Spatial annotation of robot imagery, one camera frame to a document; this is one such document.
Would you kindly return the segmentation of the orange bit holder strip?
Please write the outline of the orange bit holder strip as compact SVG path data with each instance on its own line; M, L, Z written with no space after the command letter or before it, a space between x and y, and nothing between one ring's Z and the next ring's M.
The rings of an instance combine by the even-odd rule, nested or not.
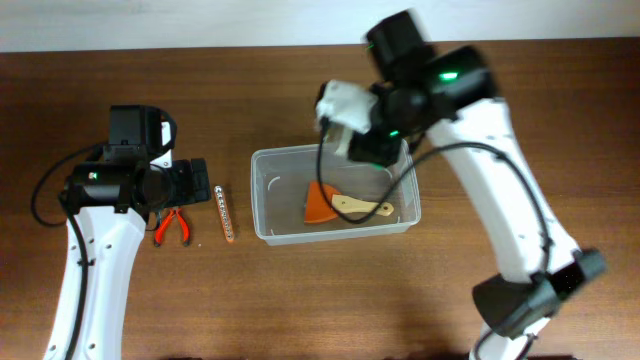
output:
M229 209L223 187L220 185L216 185L214 187L214 195L225 239L228 243L233 243L235 240L235 233L232 225L232 220L229 215Z

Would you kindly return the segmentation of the red handled pliers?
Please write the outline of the red handled pliers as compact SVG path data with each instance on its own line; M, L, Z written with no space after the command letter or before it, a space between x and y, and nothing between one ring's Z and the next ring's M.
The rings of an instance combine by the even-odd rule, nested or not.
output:
M165 243L166 234L172 228L178 226L180 241L184 247L191 245L191 231L182 209L179 207L170 208L166 216L161 220L153 235L153 245L157 248Z

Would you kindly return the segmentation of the clear plastic container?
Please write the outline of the clear plastic container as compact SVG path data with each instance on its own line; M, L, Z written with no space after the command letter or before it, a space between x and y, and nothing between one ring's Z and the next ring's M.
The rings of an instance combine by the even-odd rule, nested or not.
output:
M321 196L309 195L321 161L322 182L328 199L346 216L357 219L369 212L353 210L362 202L376 205L378 213L362 224L350 224L334 215L320 223L305 220L308 205L330 208ZM416 173L403 171L412 164L402 143L396 164L382 168L349 161L335 154L331 144L263 149L251 159L251 203L256 235L270 246L291 245L407 231L421 219Z

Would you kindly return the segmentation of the orange scraper wooden handle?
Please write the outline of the orange scraper wooden handle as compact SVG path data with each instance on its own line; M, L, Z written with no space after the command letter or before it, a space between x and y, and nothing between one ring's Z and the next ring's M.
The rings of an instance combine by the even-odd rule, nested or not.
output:
M342 194L330 185L320 185L317 181L309 184L304 222L321 224L334 220L338 213L369 213L377 206L376 202L364 201Z

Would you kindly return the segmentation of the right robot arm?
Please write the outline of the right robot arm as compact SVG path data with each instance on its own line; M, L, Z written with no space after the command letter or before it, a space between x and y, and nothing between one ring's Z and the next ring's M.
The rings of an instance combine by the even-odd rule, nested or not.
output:
M606 270L555 218L520 150L509 107L482 55L465 46L438 54L406 11L366 36L381 73L367 130L348 146L352 161L395 163L400 143L431 142L470 198L491 241L498 273L473 288L484 330L473 359L524 359L561 306Z

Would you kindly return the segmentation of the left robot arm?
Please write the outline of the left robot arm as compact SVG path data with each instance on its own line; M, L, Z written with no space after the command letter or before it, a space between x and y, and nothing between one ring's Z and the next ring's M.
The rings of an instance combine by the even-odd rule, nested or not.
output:
M211 200L206 162L175 160L164 110L114 105L109 138L89 147L58 199L67 253L47 359L118 359L129 283L149 217Z

